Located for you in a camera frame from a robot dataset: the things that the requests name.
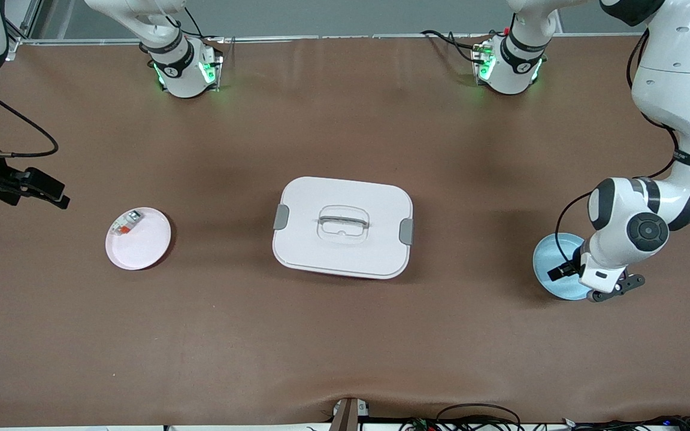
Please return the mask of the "light blue round plate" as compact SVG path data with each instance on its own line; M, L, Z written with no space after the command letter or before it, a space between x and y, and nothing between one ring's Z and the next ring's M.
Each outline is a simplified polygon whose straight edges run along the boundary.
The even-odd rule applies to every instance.
M537 280L553 296L567 301L585 300L591 290L579 281L579 276L574 274L553 280L549 272L554 268L566 264L568 257L573 257L573 252L583 244L583 238L570 233L558 233L548 235L534 249L533 268Z

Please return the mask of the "small clear packet red label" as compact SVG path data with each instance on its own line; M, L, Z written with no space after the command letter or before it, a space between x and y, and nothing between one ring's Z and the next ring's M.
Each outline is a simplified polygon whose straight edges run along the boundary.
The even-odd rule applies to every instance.
M135 226L143 219L144 215L138 210L129 210L118 216L109 228L113 235L125 235L131 232Z

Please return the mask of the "pink round plate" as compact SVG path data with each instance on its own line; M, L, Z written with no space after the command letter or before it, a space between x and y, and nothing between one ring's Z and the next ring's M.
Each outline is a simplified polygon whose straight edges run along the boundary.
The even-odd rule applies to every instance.
M113 235L108 229L105 251L115 266L139 271L155 265L165 256L173 240L173 227L167 216L156 208L131 210L140 211L143 219L125 235Z

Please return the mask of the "white lidded box grey latches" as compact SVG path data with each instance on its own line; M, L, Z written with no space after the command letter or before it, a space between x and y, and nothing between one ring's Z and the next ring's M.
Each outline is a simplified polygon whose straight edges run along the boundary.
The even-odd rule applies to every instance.
M287 268L387 280L410 262L413 201L389 184L299 177L282 191L273 229Z

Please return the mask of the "aluminium frame extrusion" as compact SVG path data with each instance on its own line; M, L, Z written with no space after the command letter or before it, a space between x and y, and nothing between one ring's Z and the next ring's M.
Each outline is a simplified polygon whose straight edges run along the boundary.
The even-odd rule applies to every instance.
M6 61L16 59L17 49L35 33L44 0L4 0L8 54Z

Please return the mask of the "brown and silver mount post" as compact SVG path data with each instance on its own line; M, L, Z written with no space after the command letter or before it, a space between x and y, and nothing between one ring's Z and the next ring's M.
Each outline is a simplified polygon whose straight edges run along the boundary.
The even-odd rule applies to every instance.
M364 431L362 419L369 417L369 403L364 399L343 398L333 409L328 431Z

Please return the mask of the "silver table edge rail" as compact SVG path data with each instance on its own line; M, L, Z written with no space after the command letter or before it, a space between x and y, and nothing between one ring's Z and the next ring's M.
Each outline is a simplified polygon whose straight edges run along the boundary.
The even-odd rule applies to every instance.
M615 32L615 33L561 33L553 36L553 40L561 37L632 37L638 35L637 32ZM230 43L276 43L298 40L350 40L350 39L419 39L424 38L420 33L411 34L374 34L374 35L355 35L355 36L317 36L317 35L295 35L295 36L276 36L276 37L209 37L207 41L217 44ZM115 46L115 45L137 45L140 41L134 38L101 38L101 39L26 39L22 38L17 42L17 46Z

